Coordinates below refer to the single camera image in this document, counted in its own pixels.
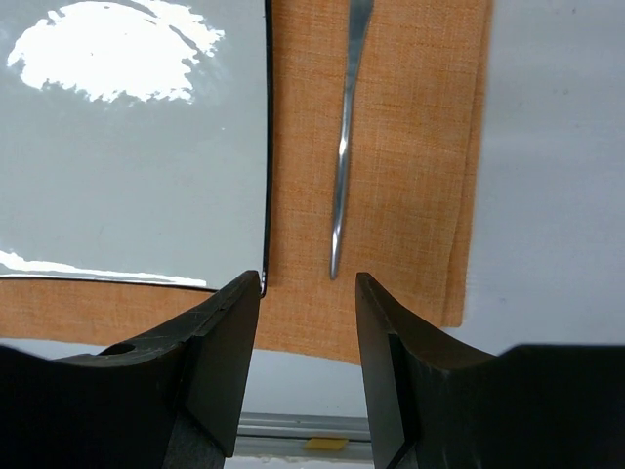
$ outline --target folded napkin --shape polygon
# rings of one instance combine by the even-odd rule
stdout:
[[[268,295],[256,346],[358,361],[354,277],[367,271],[436,325],[462,319],[490,0],[376,0],[356,85],[339,277],[330,219],[349,1],[274,0]],[[109,344],[206,293],[0,282],[0,335]]]

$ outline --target cloth napkin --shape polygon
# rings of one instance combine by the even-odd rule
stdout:
[[[339,277],[329,279],[349,1],[274,0],[269,289],[256,347],[358,362],[354,278],[367,271],[435,325],[459,325],[491,0],[376,0],[356,85]],[[207,293],[0,282],[0,335],[110,344]]]

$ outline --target square plate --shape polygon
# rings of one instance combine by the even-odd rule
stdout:
[[[0,277],[267,270],[265,0],[0,4]]]

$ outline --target metal utensil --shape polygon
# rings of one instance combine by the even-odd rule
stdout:
[[[373,0],[350,1],[350,24],[348,35],[348,68],[345,75],[343,93],[343,122],[339,158],[336,166],[334,186],[334,215],[332,217],[332,253],[330,258],[330,278],[335,279],[339,270],[341,255],[341,235],[348,197],[348,175],[350,170],[350,129],[352,127],[352,108],[354,106],[355,81],[358,77],[360,57],[364,37],[373,11]]]

